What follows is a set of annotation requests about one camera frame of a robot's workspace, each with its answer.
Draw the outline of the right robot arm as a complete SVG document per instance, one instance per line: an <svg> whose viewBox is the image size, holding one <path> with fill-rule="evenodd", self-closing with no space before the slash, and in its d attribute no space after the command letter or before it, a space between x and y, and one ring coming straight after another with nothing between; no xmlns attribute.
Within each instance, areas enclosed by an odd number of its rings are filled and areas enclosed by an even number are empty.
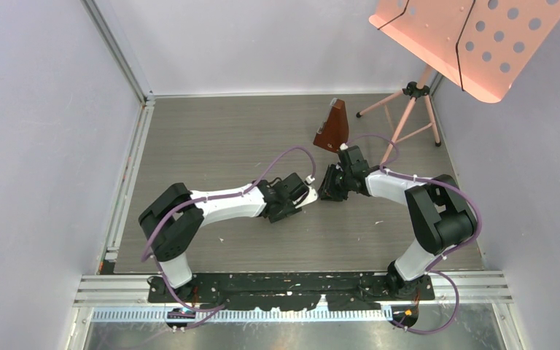
<svg viewBox="0 0 560 350"><path fill-rule="evenodd" d="M327 167L318 190L323 201L345 201L349 193L384 198L407 207L414 240L387 268L385 288L406 299L446 252L478 232L478 218L470 202L449 175L420 178L370 166L358 146L338 152L339 161Z"/></svg>

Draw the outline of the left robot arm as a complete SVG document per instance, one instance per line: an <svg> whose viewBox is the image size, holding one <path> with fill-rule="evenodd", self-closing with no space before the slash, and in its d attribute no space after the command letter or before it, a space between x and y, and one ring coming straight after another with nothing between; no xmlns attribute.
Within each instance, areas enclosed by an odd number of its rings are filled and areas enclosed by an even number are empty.
<svg viewBox="0 0 560 350"><path fill-rule="evenodd" d="M143 258L154 256L168 280L166 292L178 302L187 301L195 284L186 251L200 228L235 218L262 217L274 223L317 199L311 178L301 179L296 173L211 192L175 183L139 215L147 239Z"/></svg>

